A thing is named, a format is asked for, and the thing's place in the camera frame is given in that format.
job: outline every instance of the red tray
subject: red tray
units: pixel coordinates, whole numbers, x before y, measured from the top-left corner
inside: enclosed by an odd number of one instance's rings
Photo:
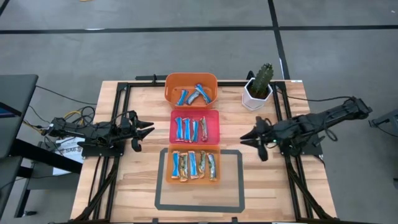
[[[177,136],[177,123],[175,122],[175,118],[190,118],[190,127],[191,127],[191,135],[193,133],[193,125],[192,119],[199,120],[202,117],[206,118],[207,124],[207,133],[208,139],[207,141],[201,140],[202,135],[202,128],[199,124],[198,128],[198,142],[180,142],[176,141]],[[173,110],[171,114],[170,120],[170,135],[169,141],[172,144],[211,144],[211,145],[218,145],[220,143],[220,116],[218,114],[218,110]]]

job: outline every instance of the plastic tray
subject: plastic tray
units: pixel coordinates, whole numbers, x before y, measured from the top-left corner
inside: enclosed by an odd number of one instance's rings
[[[199,123],[198,128],[198,142],[181,142],[176,141],[177,136],[177,122],[175,122],[175,118],[190,118],[190,129],[191,135],[193,134],[193,125],[192,119],[199,121],[202,117],[206,118],[207,123],[207,133],[208,139],[207,141],[202,141],[201,136],[203,130],[201,128],[201,124]],[[217,110],[173,110],[171,113],[170,120],[170,134],[169,141],[171,144],[209,144],[209,145],[218,145],[220,143],[220,116]]]
[[[188,98],[195,91],[195,85],[201,83],[206,94],[211,98],[211,103],[206,104],[202,96],[193,101],[191,105],[176,106],[181,97],[182,90],[188,90]],[[203,110],[211,109],[217,99],[217,78],[211,73],[171,73],[166,78],[165,99],[173,109],[178,110]]]
[[[191,179],[190,174],[190,161],[188,156],[188,180],[186,182],[181,182],[180,179],[172,179],[173,172],[173,155],[174,151],[179,152],[188,152],[195,151],[195,158],[197,160],[197,164],[200,161],[200,151],[205,151],[213,153],[216,161],[216,180],[210,180],[210,170],[209,170],[209,161],[206,155],[206,164],[205,164],[205,176],[203,178]],[[167,151],[167,170],[166,170],[166,181],[170,184],[219,184],[221,179],[220,165],[221,165],[221,155],[220,155],[220,147],[219,146],[208,146],[208,145],[174,145],[171,144],[169,146],[169,150]]]

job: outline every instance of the cactus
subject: cactus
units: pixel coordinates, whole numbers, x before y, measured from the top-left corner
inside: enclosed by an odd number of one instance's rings
[[[268,84],[274,76],[272,65],[267,63],[261,67],[252,85],[249,87],[250,95],[253,98],[265,99],[268,95]]]

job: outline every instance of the orange bin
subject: orange bin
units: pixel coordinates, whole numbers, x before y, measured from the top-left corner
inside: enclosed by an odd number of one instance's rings
[[[211,103],[205,103],[203,97],[199,96],[192,105],[177,106],[176,103],[181,97],[182,90],[188,90],[188,98],[194,91],[195,85],[200,83],[206,94],[211,98]],[[217,78],[211,73],[171,73],[166,78],[164,96],[173,109],[211,109],[217,99]]]
[[[197,166],[200,162],[200,151],[205,151],[213,153],[216,161],[216,180],[210,180],[210,169],[209,169],[209,161],[206,155],[206,164],[205,164],[205,176],[203,178],[191,179],[190,178],[190,161],[188,155],[188,180],[186,182],[181,182],[180,179],[172,179],[173,172],[173,152],[188,152],[195,151],[195,158],[197,160]],[[167,151],[167,170],[166,170],[166,181],[170,184],[219,184],[220,182],[220,147],[215,145],[182,145],[182,144],[171,144],[169,145],[169,150]]]

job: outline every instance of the potted cactus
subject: potted cactus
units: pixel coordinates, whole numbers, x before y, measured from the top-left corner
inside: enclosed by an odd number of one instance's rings
[[[254,111],[264,106],[272,94],[272,88],[269,85],[274,70],[272,65],[267,63],[261,67],[255,78],[251,78],[248,84],[244,86],[242,95],[242,104],[248,110]]]

